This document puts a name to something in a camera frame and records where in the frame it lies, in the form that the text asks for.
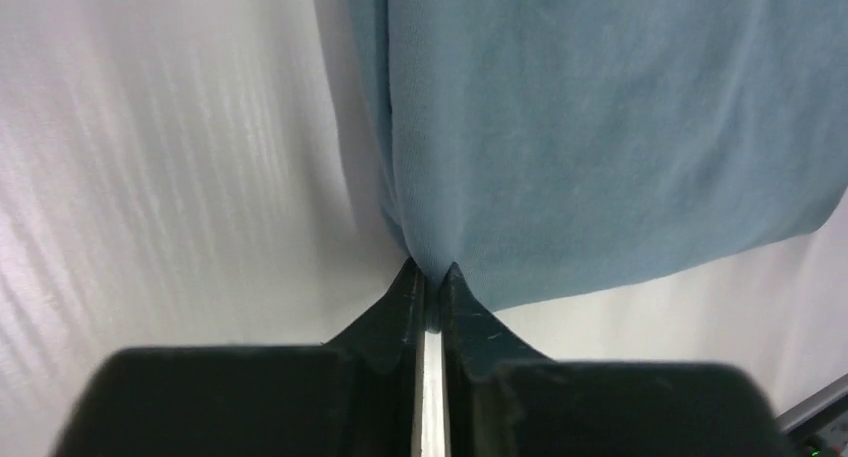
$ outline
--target white backdrop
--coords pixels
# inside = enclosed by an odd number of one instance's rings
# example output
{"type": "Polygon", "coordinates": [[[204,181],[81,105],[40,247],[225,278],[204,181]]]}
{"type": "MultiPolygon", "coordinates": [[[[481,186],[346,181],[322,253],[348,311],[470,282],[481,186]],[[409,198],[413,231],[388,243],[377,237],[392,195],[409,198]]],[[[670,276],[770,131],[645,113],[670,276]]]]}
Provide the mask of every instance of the white backdrop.
{"type": "MultiPolygon", "coordinates": [[[[0,455],[132,345],[325,340],[403,261],[343,0],[0,0],[0,455]]],[[[500,313],[554,357],[848,371],[848,208],[813,237],[500,313]]]]}

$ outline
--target blue fabric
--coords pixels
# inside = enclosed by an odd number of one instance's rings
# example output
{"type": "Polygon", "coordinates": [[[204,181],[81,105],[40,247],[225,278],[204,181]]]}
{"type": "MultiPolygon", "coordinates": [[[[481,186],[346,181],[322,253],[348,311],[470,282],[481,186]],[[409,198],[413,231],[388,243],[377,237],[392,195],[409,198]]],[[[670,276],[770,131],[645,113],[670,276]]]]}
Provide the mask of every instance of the blue fabric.
{"type": "Polygon", "coordinates": [[[811,232],[848,185],[848,0],[349,0],[384,212],[490,309],[811,232]]]}

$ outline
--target black plastic object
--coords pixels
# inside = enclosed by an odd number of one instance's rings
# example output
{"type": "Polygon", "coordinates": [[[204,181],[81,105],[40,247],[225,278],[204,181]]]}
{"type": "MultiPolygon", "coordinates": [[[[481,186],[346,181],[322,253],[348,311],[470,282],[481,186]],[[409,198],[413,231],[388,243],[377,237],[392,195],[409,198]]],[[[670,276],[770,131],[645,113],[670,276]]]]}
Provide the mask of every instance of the black plastic object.
{"type": "Polygon", "coordinates": [[[439,289],[454,456],[792,456],[760,392],[710,364],[556,363],[439,289]]]}
{"type": "Polygon", "coordinates": [[[325,346],[121,352],[91,381],[55,456],[408,456],[424,287],[408,262],[325,346]]]}
{"type": "MultiPolygon", "coordinates": [[[[121,352],[54,455],[417,455],[426,291],[407,262],[324,346],[121,352]]],[[[432,295],[454,457],[793,455],[733,369],[556,363],[483,308],[456,266],[432,295]]]]}

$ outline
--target blue towel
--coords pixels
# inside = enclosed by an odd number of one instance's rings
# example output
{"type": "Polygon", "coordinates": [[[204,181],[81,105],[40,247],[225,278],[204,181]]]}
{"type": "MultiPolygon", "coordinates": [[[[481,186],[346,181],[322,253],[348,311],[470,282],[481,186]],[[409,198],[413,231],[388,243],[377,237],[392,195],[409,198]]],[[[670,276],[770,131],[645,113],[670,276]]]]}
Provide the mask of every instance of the blue towel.
{"type": "Polygon", "coordinates": [[[848,0],[349,0],[383,210],[492,310],[821,226],[848,0]]]}

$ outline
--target light blue cloth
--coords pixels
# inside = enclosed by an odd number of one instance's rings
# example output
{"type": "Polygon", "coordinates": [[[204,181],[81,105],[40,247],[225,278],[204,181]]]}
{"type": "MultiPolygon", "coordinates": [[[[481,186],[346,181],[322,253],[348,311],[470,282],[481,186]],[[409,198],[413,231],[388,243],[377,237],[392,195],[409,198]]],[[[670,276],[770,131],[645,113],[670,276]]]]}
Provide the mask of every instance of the light blue cloth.
{"type": "Polygon", "coordinates": [[[811,232],[848,185],[848,0],[349,0],[386,220],[490,309],[811,232]]]}

